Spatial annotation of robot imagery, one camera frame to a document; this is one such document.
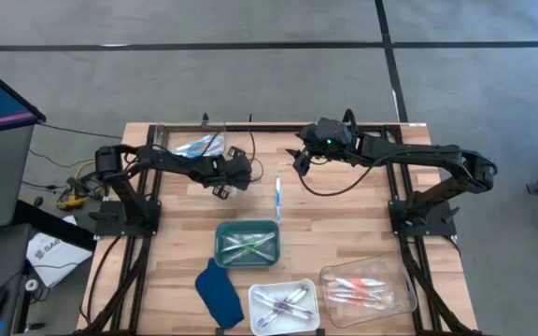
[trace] black cable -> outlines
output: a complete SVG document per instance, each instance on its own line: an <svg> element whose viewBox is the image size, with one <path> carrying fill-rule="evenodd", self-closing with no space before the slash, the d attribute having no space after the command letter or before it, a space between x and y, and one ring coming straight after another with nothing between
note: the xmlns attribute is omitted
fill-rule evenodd
<svg viewBox="0 0 538 336"><path fill-rule="evenodd" d="M254 158L254 159L251 160L250 162L253 162L253 161L258 162L259 165L261 166L261 174L260 174L257 178L255 178L255 179L251 179L251 180L250 180L250 183L252 183L252 182L257 182L257 181L260 180L261 177L265 174L265 167L262 166L261 161L260 161L259 159L257 159L257 158Z"/></svg>
<svg viewBox="0 0 538 336"><path fill-rule="evenodd" d="M25 185L25 184L22 184L22 185L25 186L25 187L28 188L28 189L37 190L37 191L46 191L46 192L50 192L50 193L52 193L53 195L57 195L57 191L55 191L55 190L44 189L44 188L37 188L37 187L32 187L32 186L29 186L29 185Z"/></svg>
<svg viewBox="0 0 538 336"><path fill-rule="evenodd" d="M329 192L329 193L320 193L320 192L316 192L314 190L312 190L310 187L308 187L308 185L306 185L306 182L304 182L304 179L303 177L298 174L298 177L300 178L300 182L303 184L303 187L308 190L308 192L312 193L313 195L315 196L320 196L320 197L331 197L331 196L337 196L337 195L341 195L345 192L348 192L350 190L352 190L354 187L358 186L358 184L371 172L371 170L373 168L375 168L379 163L391 158L391 157L394 157L396 155L401 155L401 154L410 154L410 153L433 153L433 152L436 152L436 153L439 153L439 154L444 154L444 153L458 153L458 152L461 152L459 150L447 150L447 151L432 151L432 150L419 150L419 151L416 151L416 150L401 150L401 151L397 151L397 152L393 152L393 153L390 153L390 154L387 154L387 155L383 155L377 159L375 159L370 165L369 167L367 168L366 172L362 173L361 177L359 177L358 180L356 180L354 183L352 183L350 186L346 187L345 189L342 189L342 190L339 190L339 191L336 191L336 192ZM358 155L353 155L353 156L356 156L358 159L360 160L365 160L365 158L361 157L361 156L358 156ZM497 170L497 167L495 166L495 164L491 161L489 161L490 163L493 164L494 168Z"/></svg>
<svg viewBox="0 0 538 336"><path fill-rule="evenodd" d="M47 267L47 268L54 268L54 269L62 269L62 268L65 268L65 267L68 267L68 266L72 266L72 265L76 265L78 266L80 263L79 262L69 262L69 263L66 263L65 265L62 265L62 266L53 266L53 265L34 265L32 266L33 268L37 268L37 267ZM14 274L12 274L9 279L1 286L1 287L7 287L7 284L11 281L11 279L13 279L14 277L16 277L16 275L19 275L19 274L22 274L24 273L24 267L22 267L22 269Z"/></svg>
<svg viewBox="0 0 538 336"><path fill-rule="evenodd" d="M82 317L84 317L84 320L86 321L87 326L89 326L92 322L91 322L91 320L84 314L84 312L82 311L82 305L80 305L80 306L78 307L78 312L80 313L80 315L82 315Z"/></svg>
<svg viewBox="0 0 538 336"><path fill-rule="evenodd" d="M52 160L50 157L48 157L47 155L43 155L43 154L38 154L36 152L34 152L32 149L28 148L28 151L33 154L34 156L38 157L38 158L43 158L53 164L55 164L56 166L59 166L59 167L62 167L62 168L72 168L74 167L75 165L77 164L81 164L81 163L84 163L84 162L88 162L88 161L92 161L92 159L87 159L87 160L80 160L80 161L77 161L75 163L72 163L72 164L61 164L59 162L56 162L54 160Z"/></svg>
<svg viewBox="0 0 538 336"><path fill-rule="evenodd" d="M250 158L250 162L253 162L255 159L255 155L257 154L257 144L254 141L254 135L252 135L252 131L248 131L248 133L250 134L250 141L252 141L252 158Z"/></svg>
<svg viewBox="0 0 538 336"><path fill-rule="evenodd" d="M94 288L97 283L97 278L99 277L99 273L101 272L101 269L103 268L103 264L105 263L105 260L107 259L107 256L109 255L109 252L111 252L111 249L113 246L120 240L121 236L116 237L116 239L111 242L105 253L103 254L103 257L101 258L101 262L99 262L99 265L97 266L97 270L94 272L94 277L92 278L91 282L91 290L89 290L89 300L86 303L86 320L87 322L91 320L91 303L92 303L92 295L94 294Z"/></svg>
<svg viewBox="0 0 538 336"><path fill-rule="evenodd" d="M25 186L30 186L30 187L34 187L34 188L42 188L42 189L48 189L48 190L55 190L55 189L61 189L61 188L66 188L66 186L56 186L56 185L37 185L35 183L30 183L30 182L26 182L24 180L22 180L22 184L25 185Z"/></svg>
<svg viewBox="0 0 538 336"><path fill-rule="evenodd" d="M323 165L323 164L329 162L329 160L325 160L323 162L314 162L314 161L311 160L310 162L313 163L314 165Z"/></svg>
<svg viewBox="0 0 538 336"><path fill-rule="evenodd" d="M265 167L262 165L262 162L256 158L257 144L254 141L254 135L252 134L252 131L248 131L248 133L250 134L250 141L252 141L252 158L250 159L250 164L252 164L253 161L256 161L261 166L261 174L257 178L251 179L250 183L252 183L252 182L257 182L262 178L262 176L265 174Z"/></svg>
<svg viewBox="0 0 538 336"><path fill-rule="evenodd" d="M68 196L71 192L72 192L72 190L70 188L68 188L68 189L64 190L64 192L62 192L60 197L57 198L57 204L55 204L55 206L59 210L62 210L62 211L69 211L70 210L70 207L68 207L67 205L59 205L59 203L63 203L64 202L64 197Z"/></svg>
<svg viewBox="0 0 538 336"><path fill-rule="evenodd" d="M115 135L78 131L78 130L67 129L67 128L64 128L64 127L51 126L51 125L48 125L48 124L39 124L39 125L44 126L44 127L49 127L49 128L54 129L54 130L60 130L60 131L78 133L78 134L86 134L86 135L92 135L92 136L101 136L101 137L106 137L106 138L110 138L110 139L120 139L121 140L120 136L115 136Z"/></svg>
<svg viewBox="0 0 538 336"><path fill-rule="evenodd" d="M211 138L211 141L209 141L208 144L206 144L205 149L203 149L203 152L199 156L204 156L205 155L205 153L209 150L209 148L213 144L213 141L215 141L215 138L217 138L220 134L221 134L221 131L216 132L215 134L213 134L213 137Z"/></svg>
<svg viewBox="0 0 538 336"><path fill-rule="evenodd" d="M49 287L38 288L37 290L31 293L30 304L45 302L49 298L50 293L51 293L51 288Z"/></svg>

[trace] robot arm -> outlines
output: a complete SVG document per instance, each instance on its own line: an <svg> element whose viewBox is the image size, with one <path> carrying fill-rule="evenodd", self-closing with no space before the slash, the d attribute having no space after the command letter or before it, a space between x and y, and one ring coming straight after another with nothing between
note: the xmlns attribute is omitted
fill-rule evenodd
<svg viewBox="0 0 538 336"><path fill-rule="evenodd" d="M124 170L121 157L126 154L134 154L135 159ZM144 169L157 169L186 175L205 188L234 186L246 190L250 183L250 163L244 155L231 160L222 155L185 158L162 147L117 145L99 148L95 160L97 178L102 182L128 180Z"/></svg>
<svg viewBox="0 0 538 336"><path fill-rule="evenodd" d="M425 146L394 144L387 139L356 131L351 110L344 121L321 118L317 124L304 127L298 134L304 149L288 152L294 157L294 169L300 176L310 169L311 159L343 161L352 166L367 168L388 162L441 167L452 176L424 192L415 191L406 200L409 217L425 217L439 203L463 192L481 193L493 188L497 167L475 151L460 149L456 145Z"/></svg>

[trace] black metal frame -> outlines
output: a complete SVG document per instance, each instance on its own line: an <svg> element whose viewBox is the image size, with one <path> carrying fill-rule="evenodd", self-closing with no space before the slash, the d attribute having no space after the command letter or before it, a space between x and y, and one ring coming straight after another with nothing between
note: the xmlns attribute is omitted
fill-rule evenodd
<svg viewBox="0 0 538 336"><path fill-rule="evenodd" d="M30 300L32 299L31 292L25 288L24 276L28 275L30 263L25 262L23 272L21 273L22 280L20 281L20 291L18 292L19 300L16 301L16 314L14 316L14 322L12 324L12 334L24 333L26 330L26 323L28 319L28 310L30 308Z"/></svg>
<svg viewBox="0 0 538 336"><path fill-rule="evenodd" d="M197 125L171 125L171 126L162 126L163 127L163 143L167 142L167 139L169 137L170 132L176 132L176 133L184 133L184 132L208 132L207 129L205 129L203 126L197 126ZM297 133L302 130L304 125L226 125L226 132L256 132L256 133L292 133L292 136L294 133ZM381 136L384 138L393 137L396 143L402 143L402 131L401 127L398 124L383 124L383 125L359 125L358 126L359 131L361 132L367 132L367 133L380 133ZM152 144L155 138L155 126L151 125L149 126L149 133L147 135L147 144ZM408 170L408 167L405 164L401 164L402 167L402 177L403 177L403 185L404 190L406 194L410 194L412 192L412 183L410 179L410 173ZM398 194L398 187L397 187L397 181L396 177L393 171L393 164L388 163L386 165L386 169L388 172L388 181L389 181L389 189L391 193L391 200L393 202L400 200L400 195ZM161 185L161 176L162 173L159 171L155 172L154 181L153 181L153 187L151 191L151 197L157 199L159 197L159 191L160 191L160 185ZM144 192L144 187L147 184L147 178L148 173L147 171L141 173L140 179L138 181L138 190ZM412 255L409 254L410 246L408 242L405 240L405 237L402 237L402 235L398 235L399 243L401 246L401 249L403 251L402 257L404 260L404 265L406 266L408 272L410 274L418 272L418 266L416 265L416 262L414 261L414 258ZM151 237L143 238L143 251L146 253L146 259L149 257L149 248L151 243ZM417 309L413 312L413 324L415 326L415 333L416 335L444 335L446 334L442 330L441 320L440 320L440 313L442 315L446 315L448 318L451 318L452 320L455 319L455 316L447 310L445 307L445 304L441 300L441 298L437 295L434 288L432 287L432 278L431 278L431 272L429 268L429 261L427 258L427 252L426 252L426 246L424 244L424 241L421 236L415 237L415 243L417 246L417 252L418 252L418 264L420 265L420 274L417 275L419 278L415 278L415 276L410 275L412 286L416 289L416 281L421 284L425 292L427 293L427 304L429 305L429 315L432 325L432 330L426 330L423 326L423 320L421 316L421 311L419 308L419 304ZM120 284L123 283L123 281L126 279L126 275L130 270L131 264L132 264L132 256L134 253L135 248L135 238L134 237L128 237L128 242L126 244L126 248L124 250L124 258L121 265L121 278L120 278ZM136 280L135 285L135 291L134 291L134 300L133 300L133 306L131 308L130 313L130 321L129 321L129 328L128 329L120 329L120 319L121 319L121 311L122 311L122 304L118 306L116 311L114 312L112 319L111 319L111 326L109 332L106 332L105 334L113 334L113 335L122 335L122 334L135 334L135 331L137 330L138 326L138 320L140 315L140 307L142 303L142 296L144 292L144 283L145 283L145 276L146 276L146 261L145 266L141 269L140 274L138 275L138 278ZM454 327L450 326L453 331L456 331L457 335L461 335L464 331L469 330L454 330ZM222 329L217 329L216 334L221 335L223 333ZM92 332L83 332L82 335L103 335L103 333L92 333ZM325 331L323 329L318 329L317 334L324 335Z"/></svg>

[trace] wooden table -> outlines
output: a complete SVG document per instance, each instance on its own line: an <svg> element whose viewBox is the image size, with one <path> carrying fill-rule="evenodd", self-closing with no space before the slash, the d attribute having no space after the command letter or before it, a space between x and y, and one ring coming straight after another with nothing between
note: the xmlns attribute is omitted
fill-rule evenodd
<svg viewBox="0 0 538 336"><path fill-rule="evenodd" d="M129 123L123 143L145 144L149 124ZM427 127L401 124L403 140L408 144L429 144ZM168 148L200 138L200 133L170 133ZM387 203L390 200L385 168L374 169L350 192L329 198L316 197L304 190L291 167L286 148L301 148L302 141L292 133L254 133L257 158L264 166L264 176L246 191L232 194L226 201L203 189L186 176L164 174L160 200L163 215L158 235L152 239L145 292L143 294L138 334L214 334L217 323L194 289L194 279L213 256L217 225L235 219L273 219L275 179L280 175L283 197L281 225L281 259L268 269L229 270L229 276L240 297L245 320L227 334L250 334L248 321L248 288L253 284L279 283L308 278L318 286L321 327L327 335L408 335L414 334L410 314L396 315L362 323L346 329L336 328L325 310L319 286L319 271L327 265L368 258L385 252L399 251L390 229ZM248 153L248 133L228 133L228 146L235 145ZM400 176L399 167L395 167ZM440 181L436 168L410 166L413 187L427 189ZM253 163L253 177L260 171ZM305 180L319 191L335 191L354 182L364 171L334 162L313 166ZM402 183L398 182L404 195ZM96 315L116 290L125 247L122 238L114 247L96 283L92 311ZM91 278L111 238L99 242L92 263ZM443 238L428 237L427 245L432 280L449 308L469 328L476 328L460 257ZM126 296L121 319L126 328L132 293ZM427 304L419 292L425 328L428 328ZM79 328L85 321L80 318Z"/></svg>

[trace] blue towel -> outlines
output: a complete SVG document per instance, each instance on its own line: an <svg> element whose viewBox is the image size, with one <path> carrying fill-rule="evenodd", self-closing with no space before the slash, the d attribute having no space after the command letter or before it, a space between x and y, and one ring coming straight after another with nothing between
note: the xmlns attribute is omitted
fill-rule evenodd
<svg viewBox="0 0 538 336"><path fill-rule="evenodd" d="M214 259L209 260L206 270L198 275L194 286L221 329L231 329L244 319L240 299L228 273Z"/></svg>

